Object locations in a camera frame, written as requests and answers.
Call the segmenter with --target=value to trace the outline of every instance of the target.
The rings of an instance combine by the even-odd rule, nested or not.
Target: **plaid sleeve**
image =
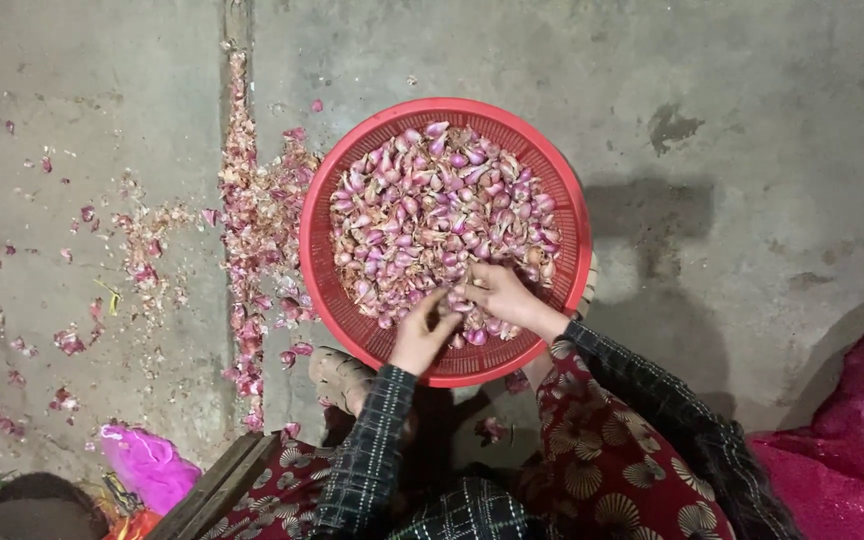
[[[399,441],[417,380],[398,367],[378,370],[318,499],[313,536],[359,537],[389,525],[381,518],[396,489]]]
[[[715,414],[678,377],[576,321],[574,343],[602,387],[645,418],[712,485],[738,538],[800,539],[786,506],[745,444],[738,422]]]

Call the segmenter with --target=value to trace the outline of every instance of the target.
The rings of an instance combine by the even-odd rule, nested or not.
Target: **pile of onion peels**
[[[331,196],[334,263],[359,312],[389,329],[470,264],[504,264],[551,288],[561,235],[542,179],[470,127],[432,122],[365,153]],[[454,293],[464,314],[450,346],[515,338],[518,326]]]
[[[293,275],[299,268],[303,203],[321,159],[306,151],[306,132],[296,128],[282,133],[282,156],[267,166],[259,166],[244,52],[229,54],[229,71],[231,110],[219,174],[223,206],[218,218],[225,227],[222,242],[226,260],[222,266],[230,278],[230,324],[237,353],[234,365],[222,375],[235,383],[240,397],[249,398],[244,423],[250,430],[260,431],[264,422],[262,339],[269,332],[263,312],[275,306],[281,309],[282,318],[273,324],[274,328],[294,328],[300,321],[318,319]],[[262,292],[263,279],[274,282],[275,297]],[[296,354],[307,354],[306,347],[299,345],[305,344],[297,344],[280,355],[284,367],[291,367]]]

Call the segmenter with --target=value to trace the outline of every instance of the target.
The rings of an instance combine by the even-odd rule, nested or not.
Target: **woman's right hand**
[[[477,263],[469,267],[472,279],[455,287],[459,295],[472,300],[499,319],[529,329],[551,342],[566,331],[569,317],[546,305],[525,288],[511,268]]]

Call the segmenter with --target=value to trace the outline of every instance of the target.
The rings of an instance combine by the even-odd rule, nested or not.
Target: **person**
[[[461,322],[431,315],[431,293],[399,324],[372,372],[317,350],[319,396],[356,421],[340,448],[283,444],[207,538],[801,538],[727,423],[656,364],[559,313],[515,273],[474,264],[456,292],[541,337],[523,371],[541,420],[541,460],[500,485],[460,475],[416,508],[397,510],[402,436],[419,378]]]

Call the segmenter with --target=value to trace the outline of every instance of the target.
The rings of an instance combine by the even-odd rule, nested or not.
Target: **shallot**
[[[331,195],[333,261],[359,312],[381,329],[432,289],[468,279],[474,263],[510,266],[551,288],[562,236],[542,178],[471,127],[431,122],[364,153]],[[518,326],[449,294],[464,315],[450,346],[512,339]]]

